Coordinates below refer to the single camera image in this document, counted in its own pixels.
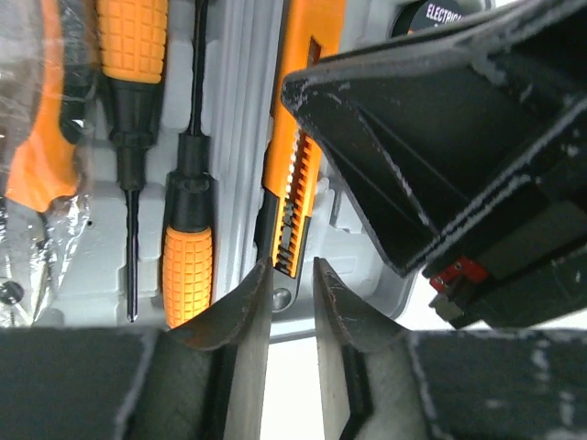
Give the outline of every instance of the label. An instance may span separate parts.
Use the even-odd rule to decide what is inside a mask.
[[[410,32],[453,23],[461,20],[463,15],[462,8],[454,0],[430,0],[415,13]]]

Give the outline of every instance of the clear plastic wrap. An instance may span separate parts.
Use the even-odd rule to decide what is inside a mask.
[[[0,0],[0,326],[32,325],[89,218],[97,50],[85,0]]]

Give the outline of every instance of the orange handle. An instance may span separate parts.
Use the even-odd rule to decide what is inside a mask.
[[[177,232],[170,227],[163,251],[163,300],[167,324],[177,327],[203,312],[212,293],[212,230]]]
[[[104,74],[116,80],[161,81],[167,0],[98,0]]]
[[[279,198],[278,215],[284,215],[287,199],[293,202],[293,220],[289,248],[289,275],[295,277],[302,249],[302,235],[307,217],[312,216],[316,181],[320,167],[319,146],[300,132],[293,116],[281,101],[283,78],[290,72],[305,69],[318,58],[338,52],[338,41],[345,15],[345,0],[292,0],[285,29],[282,61],[277,78],[274,103],[273,137],[265,165],[264,185]],[[296,175],[291,181],[290,169]],[[271,258],[278,261],[284,222],[278,218],[273,234]]]
[[[6,197],[44,213],[54,199],[75,194],[77,176],[73,167],[75,146],[60,129],[65,75],[61,11],[55,0],[41,0],[40,4],[43,85],[33,127],[15,150],[10,164]]]

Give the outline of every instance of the rubber grip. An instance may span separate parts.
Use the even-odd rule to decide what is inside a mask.
[[[98,0],[104,74],[116,80],[161,81],[168,0]]]
[[[40,2],[43,15],[43,84],[37,117],[28,138],[15,150],[6,182],[6,197],[39,213],[59,197],[73,196],[77,175],[75,146],[60,129],[63,96],[61,11],[55,0]]]
[[[212,293],[212,230],[165,234],[163,300],[167,324],[177,327],[203,312]]]

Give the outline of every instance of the gray plastic tray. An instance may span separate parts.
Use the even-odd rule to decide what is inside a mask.
[[[401,3],[406,2],[348,0],[340,49],[385,40]],[[253,235],[262,200],[263,157],[271,138],[283,8],[283,0],[215,0],[209,7],[203,130],[212,137],[210,172],[217,182],[215,301],[239,284],[257,257]],[[148,155],[148,184],[140,196],[139,325],[165,326],[159,292],[164,183],[175,168],[177,135],[189,119],[193,16],[193,0],[170,0],[161,132]],[[127,325],[121,282],[126,207],[100,106],[97,114],[91,223],[40,325]],[[317,187],[299,296],[292,307],[273,316],[273,341],[314,331],[314,256],[327,258],[353,291],[391,317],[402,312],[412,288],[412,278],[402,280],[382,264],[325,162]]]

